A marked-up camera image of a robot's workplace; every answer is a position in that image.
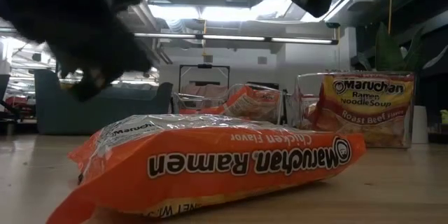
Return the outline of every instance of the maruchan ramen package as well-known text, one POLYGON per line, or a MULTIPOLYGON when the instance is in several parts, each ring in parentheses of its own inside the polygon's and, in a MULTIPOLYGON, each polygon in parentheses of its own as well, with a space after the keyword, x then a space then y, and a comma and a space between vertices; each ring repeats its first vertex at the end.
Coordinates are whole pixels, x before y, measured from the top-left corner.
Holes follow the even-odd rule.
POLYGON ((222 115, 135 115, 69 154, 82 181, 48 223, 82 223, 95 209, 165 218, 327 179, 364 152, 360 134, 222 115))
POLYGON ((276 123, 278 119, 281 93, 271 89, 253 89, 243 85, 230 95, 222 105, 211 108, 180 109, 180 114, 213 114, 225 115, 256 121, 276 123))
POLYGON ((344 73, 323 77, 313 130, 362 133, 371 147, 406 147, 414 76, 344 73))

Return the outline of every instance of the white wall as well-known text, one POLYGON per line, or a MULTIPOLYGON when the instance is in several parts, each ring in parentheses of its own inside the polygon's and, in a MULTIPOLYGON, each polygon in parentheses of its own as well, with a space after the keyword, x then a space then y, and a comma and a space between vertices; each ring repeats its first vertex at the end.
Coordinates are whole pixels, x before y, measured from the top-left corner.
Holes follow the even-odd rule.
MULTIPOLYGON (((165 52, 174 64, 161 66, 160 82, 173 83, 177 91, 179 65, 202 64, 202 49, 165 48, 165 52)), ((350 56, 356 54, 355 29, 346 28, 339 45, 286 44, 276 55, 269 50, 238 49, 235 52, 225 48, 206 49, 206 53, 213 55, 213 65, 230 66, 230 85, 247 81, 278 83, 281 89, 293 92, 297 75, 331 69, 350 70, 350 56), (266 56, 267 64, 259 65, 258 56, 266 56)), ((225 85, 227 78, 217 69, 192 68, 182 77, 181 86, 189 81, 219 81, 225 85)), ((305 92, 318 92, 320 80, 307 81, 306 86, 309 89, 305 92)))

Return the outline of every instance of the gray sofa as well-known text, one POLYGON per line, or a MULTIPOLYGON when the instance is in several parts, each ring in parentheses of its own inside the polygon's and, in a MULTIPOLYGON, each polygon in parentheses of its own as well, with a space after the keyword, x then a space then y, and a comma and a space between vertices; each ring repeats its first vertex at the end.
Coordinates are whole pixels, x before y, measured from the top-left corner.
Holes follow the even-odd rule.
POLYGON ((40 134, 93 134, 132 115, 168 113, 171 83, 157 90, 109 87, 84 103, 60 87, 56 73, 35 70, 36 117, 40 134))

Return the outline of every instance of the green leaf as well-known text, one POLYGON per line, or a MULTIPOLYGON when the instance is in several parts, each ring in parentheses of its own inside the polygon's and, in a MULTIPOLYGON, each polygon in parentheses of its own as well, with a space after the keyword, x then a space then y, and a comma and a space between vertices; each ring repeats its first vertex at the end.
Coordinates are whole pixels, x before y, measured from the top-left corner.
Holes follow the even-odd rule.
POLYGON ((423 34, 423 28, 420 28, 412 38, 411 47, 405 57, 405 68, 403 70, 418 71, 425 64, 425 61, 427 61, 421 55, 421 35, 423 34))
POLYGON ((400 47, 389 36, 383 23, 379 25, 377 32, 375 66, 378 71, 401 71, 405 67, 400 47))
POLYGON ((372 66, 370 66, 370 62, 365 57, 364 53, 358 52, 358 60, 359 60, 359 63, 361 63, 364 66, 365 70, 367 70, 367 71, 372 70, 372 66))

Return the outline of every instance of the wooden table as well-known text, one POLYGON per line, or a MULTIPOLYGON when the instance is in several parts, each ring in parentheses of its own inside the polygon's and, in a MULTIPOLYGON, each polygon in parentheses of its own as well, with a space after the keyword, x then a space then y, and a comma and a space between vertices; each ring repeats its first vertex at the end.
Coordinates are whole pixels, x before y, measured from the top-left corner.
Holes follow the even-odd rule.
MULTIPOLYGON (((113 215, 89 223, 110 223, 111 219, 114 223, 144 222, 113 215)), ((445 224, 448 147, 370 149, 357 164, 325 182, 199 210, 165 222, 445 224)))

